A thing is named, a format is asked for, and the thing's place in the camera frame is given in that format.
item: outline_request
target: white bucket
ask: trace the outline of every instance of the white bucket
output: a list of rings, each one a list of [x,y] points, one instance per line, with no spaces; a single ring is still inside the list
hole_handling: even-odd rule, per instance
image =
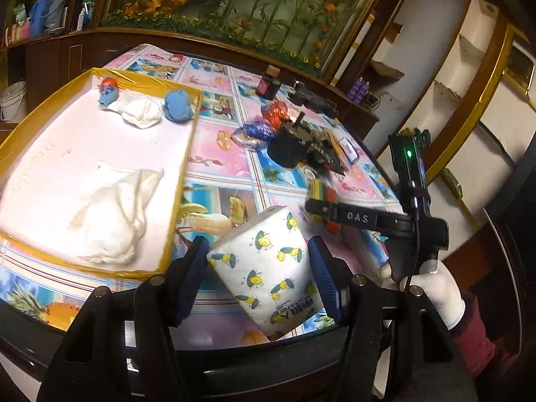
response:
[[[0,96],[0,119],[21,122],[26,116],[26,82],[12,84]]]

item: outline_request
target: toilet paper roll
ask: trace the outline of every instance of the toilet paper roll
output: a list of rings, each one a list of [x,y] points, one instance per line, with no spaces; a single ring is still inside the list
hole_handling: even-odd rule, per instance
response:
[[[270,207],[234,229],[214,243],[207,259],[270,340],[323,308],[307,244],[288,207]]]

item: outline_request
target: wall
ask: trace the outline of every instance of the wall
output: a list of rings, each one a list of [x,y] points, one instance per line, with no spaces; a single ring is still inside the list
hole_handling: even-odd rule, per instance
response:
[[[433,76],[455,33],[467,0],[405,0],[395,22],[403,29],[393,44],[386,40],[374,60],[404,73],[379,92],[380,118],[364,143],[377,153],[419,98]]]

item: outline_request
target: yellow lemon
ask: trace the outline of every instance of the yellow lemon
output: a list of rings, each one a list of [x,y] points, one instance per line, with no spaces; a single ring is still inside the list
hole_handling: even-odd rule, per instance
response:
[[[259,245],[261,245],[262,247],[269,247],[272,242],[270,242],[270,239],[268,239],[268,237],[261,237],[259,240]]]

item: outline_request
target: crumpled white cloth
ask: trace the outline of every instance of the crumpled white cloth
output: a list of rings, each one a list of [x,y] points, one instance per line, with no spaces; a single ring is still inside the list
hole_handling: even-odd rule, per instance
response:
[[[128,263],[145,233],[145,215],[163,171],[115,169],[99,162],[96,189],[69,224],[70,252],[91,263]]]
[[[106,110],[119,113],[125,121],[142,129],[159,123],[163,114],[161,102],[130,90],[124,91]]]

